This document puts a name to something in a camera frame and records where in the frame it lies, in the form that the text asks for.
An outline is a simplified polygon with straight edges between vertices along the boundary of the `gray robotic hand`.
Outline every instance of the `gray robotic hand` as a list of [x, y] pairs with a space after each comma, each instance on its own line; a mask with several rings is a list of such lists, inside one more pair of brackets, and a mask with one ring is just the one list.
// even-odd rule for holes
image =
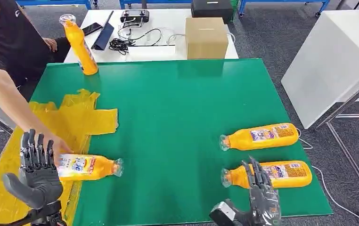
[[252, 157], [249, 164], [242, 161], [246, 169], [249, 181], [249, 200], [251, 210], [244, 212], [238, 210], [230, 199], [217, 204], [210, 213], [210, 217], [219, 226], [233, 226], [234, 219], [243, 226], [278, 226], [281, 224], [281, 209], [279, 206], [278, 194], [272, 187], [268, 174], [262, 169], [261, 165]]
[[45, 151], [43, 134], [38, 135], [37, 144], [34, 137], [33, 129], [22, 136], [19, 176], [6, 173], [2, 180], [9, 193], [37, 210], [58, 200], [63, 186], [53, 162], [53, 141], [48, 141]]
[[281, 208], [278, 194], [274, 191], [271, 180], [261, 165], [254, 158], [249, 158], [253, 166], [254, 175], [252, 175], [249, 164], [242, 161], [250, 185], [251, 210], [248, 215], [249, 221], [252, 222], [251, 225], [256, 226], [280, 225]]

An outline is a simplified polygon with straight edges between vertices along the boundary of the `yellow tape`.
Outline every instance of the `yellow tape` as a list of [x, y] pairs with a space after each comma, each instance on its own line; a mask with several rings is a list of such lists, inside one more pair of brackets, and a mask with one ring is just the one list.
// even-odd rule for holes
[[[65, 95], [59, 109], [55, 104], [30, 102], [32, 111], [57, 136], [67, 142], [75, 153], [88, 153], [90, 135], [114, 133], [117, 124], [117, 109], [94, 110], [98, 93], [81, 89], [78, 94]], [[9, 194], [1, 177], [7, 172], [18, 172], [20, 167], [20, 138], [23, 131], [16, 128], [10, 137], [0, 158], [0, 223], [6, 224], [23, 218], [29, 208]], [[63, 182], [63, 194], [60, 197], [62, 214], [71, 226], [81, 191], [81, 181]]]

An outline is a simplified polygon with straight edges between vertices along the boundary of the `yellow bottle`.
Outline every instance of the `yellow bottle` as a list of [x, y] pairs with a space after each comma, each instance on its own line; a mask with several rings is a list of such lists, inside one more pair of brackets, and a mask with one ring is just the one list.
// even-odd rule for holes
[[79, 58], [78, 63], [85, 75], [93, 75], [98, 72], [98, 65], [93, 58], [90, 49], [84, 38], [84, 32], [75, 23], [75, 16], [64, 14], [60, 17], [59, 22], [65, 28], [65, 33], [74, 53]]
[[62, 154], [61, 164], [57, 168], [59, 179], [64, 180], [98, 180], [108, 175], [121, 177], [123, 161], [109, 160], [99, 155]]
[[[303, 187], [310, 184], [312, 180], [310, 168], [303, 161], [265, 162], [261, 163], [261, 166], [267, 172], [274, 188]], [[221, 183], [224, 187], [237, 185], [250, 188], [244, 166], [233, 170], [222, 169]]]
[[251, 129], [240, 129], [232, 135], [220, 136], [223, 151], [236, 148], [242, 151], [267, 147], [292, 145], [299, 138], [296, 127], [291, 123], [280, 123]]

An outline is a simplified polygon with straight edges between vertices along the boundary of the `black case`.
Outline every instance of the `black case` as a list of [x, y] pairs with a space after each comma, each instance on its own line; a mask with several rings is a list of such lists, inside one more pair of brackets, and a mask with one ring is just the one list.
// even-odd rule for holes
[[222, 17], [224, 24], [232, 18], [233, 7], [230, 0], [192, 0], [192, 17]]

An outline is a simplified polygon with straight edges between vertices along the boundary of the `robotic hand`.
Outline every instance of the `robotic hand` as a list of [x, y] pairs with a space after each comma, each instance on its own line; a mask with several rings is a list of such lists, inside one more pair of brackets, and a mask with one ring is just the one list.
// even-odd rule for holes
[[243, 226], [275, 226], [281, 224], [281, 209], [279, 207], [278, 194], [272, 188], [268, 174], [261, 165], [252, 157], [249, 164], [242, 161], [246, 169], [246, 177], [249, 181], [249, 200], [251, 210], [243, 212], [235, 208], [230, 199], [217, 204], [210, 213], [210, 218], [219, 226], [233, 226], [234, 219]]
[[63, 186], [53, 162], [53, 140], [48, 141], [45, 152], [43, 134], [38, 135], [36, 146], [34, 137], [33, 129], [22, 136], [19, 177], [13, 173], [2, 176], [6, 190], [32, 210], [23, 219], [3, 225], [22, 226], [31, 223], [32, 226], [66, 226], [58, 201]]

